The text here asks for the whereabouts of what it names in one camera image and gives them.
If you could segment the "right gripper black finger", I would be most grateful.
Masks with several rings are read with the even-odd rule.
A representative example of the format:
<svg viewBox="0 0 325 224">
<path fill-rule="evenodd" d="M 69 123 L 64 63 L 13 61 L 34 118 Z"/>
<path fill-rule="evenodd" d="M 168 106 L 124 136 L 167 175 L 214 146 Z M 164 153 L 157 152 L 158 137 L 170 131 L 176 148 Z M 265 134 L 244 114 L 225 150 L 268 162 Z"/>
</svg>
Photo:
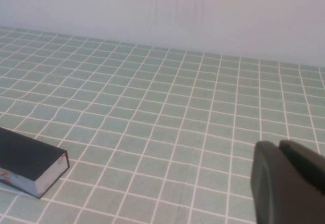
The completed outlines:
<svg viewBox="0 0 325 224">
<path fill-rule="evenodd" d="M 257 223 L 324 223 L 324 156 L 291 140 L 255 145 L 250 185 Z"/>
</svg>

